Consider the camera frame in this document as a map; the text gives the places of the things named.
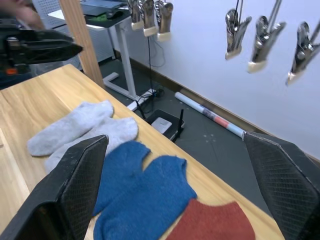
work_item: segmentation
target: sock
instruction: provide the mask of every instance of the sock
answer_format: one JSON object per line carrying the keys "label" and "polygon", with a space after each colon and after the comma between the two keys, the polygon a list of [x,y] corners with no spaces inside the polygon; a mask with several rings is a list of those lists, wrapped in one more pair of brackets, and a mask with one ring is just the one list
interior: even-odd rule
{"label": "sock", "polygon": [[100,103],[83,102],[67,116],[29,139],[27,149],[32,156],[50,155],[64,144],[88,132],[102,120],[102,117],[111,117],[113,111],[113,106],[108,100]]}
{"label": "sock", "polygon": [[108,135],[109,144],[106,148],[106,154],[110,153],[120,144],[133,140],[138,134],[138,125],[133,117],[113,119],[106,117],[89,132],[76,140],[67,143],[55,151],[44,163],[47,173],[50,173],[60,162],[63,155],[71,146],[99,135]]}
{"label": "sock", "polygon": [[145,145],[128,141],[105,157],[93,216],[106,208],[142,174],[142,161],[149,152],[150,149]]}
{"label": "sock", "polygon": [[94,240],[157,240],[197,194],[186,180],[187,161],[161,156],[106,207]]}
{"label": "sock", "polygon": [[208,206],[191,199],[166,240],[255,240],[255,232],[238,203]]}

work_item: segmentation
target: wooden table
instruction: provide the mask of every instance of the wooden table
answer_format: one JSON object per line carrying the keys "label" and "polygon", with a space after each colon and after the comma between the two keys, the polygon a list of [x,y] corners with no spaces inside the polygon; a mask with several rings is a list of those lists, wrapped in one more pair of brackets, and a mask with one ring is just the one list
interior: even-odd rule
{"label": "wooden table", "polygon": [[[114,118],[134,117],[137,121],[137,140],[152,152],[144,161],[144,168],[160,155],[177,155],[186,159],[187,180],[202,203],[224,205],[237,201],[249,218],[257,240],[284,239],[271,217],[72,65],[0,91],[0,233],[46,175],[43,165],[46,158],[30,156],[27,140],[64,117],[82,101],[98,103],[107,99],[114,106]],[[166,239],[176,223],[161,239]],[[94,224],[95,219],[90,222],[85,239],[93,239]]]}

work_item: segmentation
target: floor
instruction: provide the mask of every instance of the floor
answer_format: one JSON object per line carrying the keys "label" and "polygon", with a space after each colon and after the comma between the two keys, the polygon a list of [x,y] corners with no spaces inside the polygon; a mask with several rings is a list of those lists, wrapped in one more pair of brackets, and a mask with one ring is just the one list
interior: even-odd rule
{"label": "floor", "polygon": [[[102,64],[100,69],[103,77],[112,72],[118,73],[119,77],[112,82],[122,88],[127,88],[122,63],[119,60],[108,61]],[[146,92],[150,88],[149,77],[137,69],[132,69],[132,72],[137,94]],[[106,90],[126,106],[132,102],[131,99],[112,89],[106,88]],[[270,215],[259,191],[249,155],[242,140],[180,102],[175,98],[173,91],[164,88],[164,92],[164,96],[155,98],[153,110],[161,109],[178,117],[181,109],[184,109],[185,128],[175,143]],[[149,111],[152,112],[151,104],[144,108],[144,112]]]}

